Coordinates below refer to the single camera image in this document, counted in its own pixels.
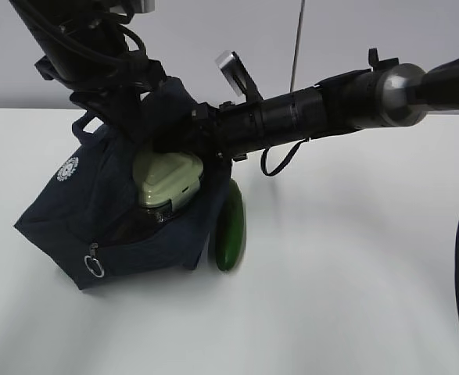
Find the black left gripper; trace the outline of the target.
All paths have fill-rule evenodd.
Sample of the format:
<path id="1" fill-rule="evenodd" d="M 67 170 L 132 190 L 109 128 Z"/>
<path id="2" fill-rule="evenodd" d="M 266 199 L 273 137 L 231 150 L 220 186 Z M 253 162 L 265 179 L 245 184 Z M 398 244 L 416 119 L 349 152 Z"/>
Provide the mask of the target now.
<path id="1" fill-rule="evenodd" d="M 44 56 L 34 66 L 45 80 L 56 80 L 71 91 L 70 101 L 85 109 L 123 136 L 139 141 L 145 136 L 141 94 L 158 90 L 167 81 L 160 61 L 127 53 L 130 70 L 87 77 L 80 81 L 65 80 Z"/>

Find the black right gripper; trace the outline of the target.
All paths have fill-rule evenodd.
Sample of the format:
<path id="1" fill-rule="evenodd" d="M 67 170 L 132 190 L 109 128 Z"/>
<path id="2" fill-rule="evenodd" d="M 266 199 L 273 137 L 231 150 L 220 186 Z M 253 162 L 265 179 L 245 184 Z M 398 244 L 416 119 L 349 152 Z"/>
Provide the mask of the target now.
<path id="1" fill-rule="evenodd" d="M 156 152 L 184 152 L 202 159 L 246 159 L 248 145 L 234 136 L 243 128 L 239 117 L 249 105 L 223 103 L 215 108 L 200 104 L 150 106 L 150 140 Z"/>

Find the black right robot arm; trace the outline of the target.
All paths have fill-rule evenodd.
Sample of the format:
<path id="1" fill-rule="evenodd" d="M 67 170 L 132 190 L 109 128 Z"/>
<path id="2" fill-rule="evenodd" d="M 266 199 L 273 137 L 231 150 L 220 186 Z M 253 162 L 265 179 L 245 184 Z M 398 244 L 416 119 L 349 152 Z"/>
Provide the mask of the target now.
<path id="1" fill-rule="evenodd" d="M 429 113 L 459 111 L 459 58 L 429 71 L 370 49 L 370 68 L 273 98 L 214 108 L 199 104 L 157 136 L 161 152 L 237 159 L 294 141 L 373 128 L 412 127 Z"/>

